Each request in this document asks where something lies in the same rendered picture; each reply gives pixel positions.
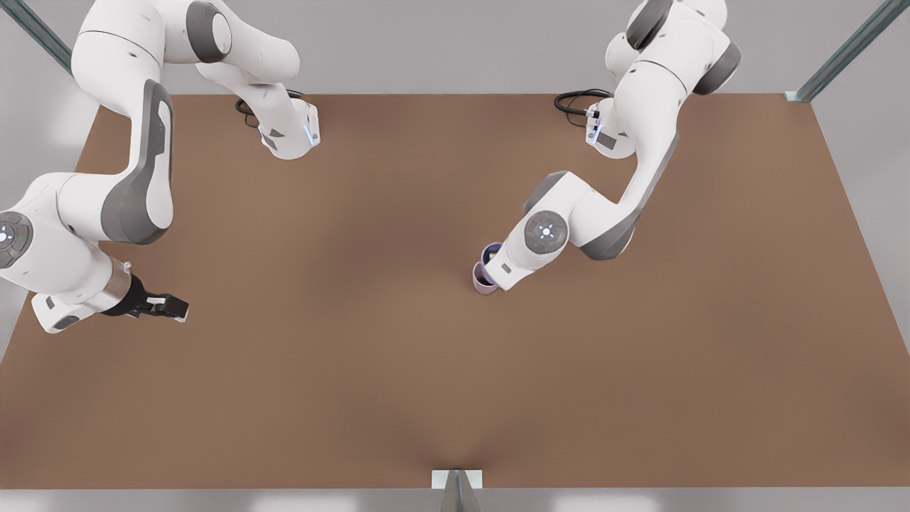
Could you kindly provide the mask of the silver frame post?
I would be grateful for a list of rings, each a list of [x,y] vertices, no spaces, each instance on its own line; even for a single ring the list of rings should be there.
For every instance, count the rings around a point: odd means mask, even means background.
[[[3,9],[69,75],[73,74],[71,69],[72,50],[53,29],[46,25],[45,21],[25,0],[0,0],[0,9]]]
[[[784,92],[786,101],[812,102],[907,9],[910,9],[910,0],[884,0],[802,87]]]
[[[439,512],[481,512],[475,494],[482,489],[480,469],[433,470],[430,486],[443,490]]]

